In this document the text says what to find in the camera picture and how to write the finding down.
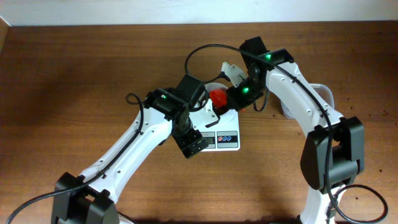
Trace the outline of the orange measuring scoop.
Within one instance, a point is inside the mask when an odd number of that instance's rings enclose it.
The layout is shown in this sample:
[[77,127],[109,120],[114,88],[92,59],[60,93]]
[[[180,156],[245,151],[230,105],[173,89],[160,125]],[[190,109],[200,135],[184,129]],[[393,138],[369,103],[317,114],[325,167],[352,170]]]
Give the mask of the orange measuring scoop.
[[227,94],[222,89],[215,89],[210,91],[210,99],[212,100],[213,104],[218,108],[224,108],[228,101],[227,101]]

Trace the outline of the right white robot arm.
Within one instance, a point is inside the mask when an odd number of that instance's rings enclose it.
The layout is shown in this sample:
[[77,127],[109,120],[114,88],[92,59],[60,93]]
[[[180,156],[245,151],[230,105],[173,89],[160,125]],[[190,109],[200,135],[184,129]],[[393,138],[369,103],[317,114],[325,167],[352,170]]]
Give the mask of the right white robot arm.
[[306,136],[300,168],[309,189],[301,223],[334,223],[336,215],[355,223],[338,204],[364,170],[362,122],[355,116],[345,118],[331,107],[285,49],[269,51],[260,37],[254,37],[237,51],[248,77],[228,89],[227,107],[239,111],[270,91],[289,109]]

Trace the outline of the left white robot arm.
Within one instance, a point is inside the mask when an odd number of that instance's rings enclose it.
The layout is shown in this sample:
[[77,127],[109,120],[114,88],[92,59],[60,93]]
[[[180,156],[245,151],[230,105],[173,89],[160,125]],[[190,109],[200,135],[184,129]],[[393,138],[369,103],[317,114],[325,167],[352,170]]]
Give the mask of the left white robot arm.
[[186,158],[198,154],[208,143],[194,129],[190,113],[204,84],[185,75],[176,88],[157,89],[139,103],[140,112],[129,129],[100,160],[78,177],[64,173],[57,190],[73,191],[54,197],[52,223],[130,223],[116,210],[125,185],[150,152],[172,136]]

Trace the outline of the white round bowl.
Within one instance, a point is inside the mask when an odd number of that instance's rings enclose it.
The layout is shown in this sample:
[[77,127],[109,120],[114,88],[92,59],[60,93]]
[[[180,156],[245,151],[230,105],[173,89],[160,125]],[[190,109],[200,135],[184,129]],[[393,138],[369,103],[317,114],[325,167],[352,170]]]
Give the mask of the white round bowl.
[[[205,85],[205,88],[206,88],[207,93],[208,93],[208,95],[209,95],[208,100],[211,100],[211,99],[210,99],[210,91],[211,91],[211,90],[222,89],[222,90],[224,90],[224,91],[226,92],[227,89],[228,89],[227,86],[225,86],[224,84],[221,84],[221,83],[209,83],[209,84],[206,84],[206,85]],[[200,98],[200,104],[201,104],[201,105],[206,105],[206,103],[207,103],[207,102],[206,102],[206,96],[205,96],[205,94],[202,94],[202,96],[201,96],[201,98]],[[213,104],[213,109],[214,109],[215,113],[218,114],[218,108],[217,108],[214,104]],[[228,110],[227,113],[220,115],[220,117],[226,119],[226,118],[231,117],[232,115],[233,115],[233,112],[231,112],[230,110]]]

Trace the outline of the white digital kitchen scale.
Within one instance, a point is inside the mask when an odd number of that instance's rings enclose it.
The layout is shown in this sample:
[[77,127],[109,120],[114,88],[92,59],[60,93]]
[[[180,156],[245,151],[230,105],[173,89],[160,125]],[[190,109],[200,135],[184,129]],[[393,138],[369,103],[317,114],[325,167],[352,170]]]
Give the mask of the white digital kitchen scale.
[[195,129],[208,143],[203,152],[237,151],[240,149],[238,112],[230,110],[233,115],[229,118],[221,118],[218,124],[204,129]]

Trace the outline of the clear plastic bean container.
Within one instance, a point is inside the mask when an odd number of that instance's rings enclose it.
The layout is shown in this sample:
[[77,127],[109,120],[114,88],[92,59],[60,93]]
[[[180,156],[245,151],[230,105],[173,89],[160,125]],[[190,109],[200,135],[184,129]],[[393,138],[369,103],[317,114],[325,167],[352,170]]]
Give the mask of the clear plastic bean container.
[[[332,108],[335,108],[334,97],[332,91],[324,84],[320,83],[311,83],[310,86],[323,98],[323,100]],[[281,101],[283,115],[287,119],[295,119],[290,110],[286,107],[286,105]]]

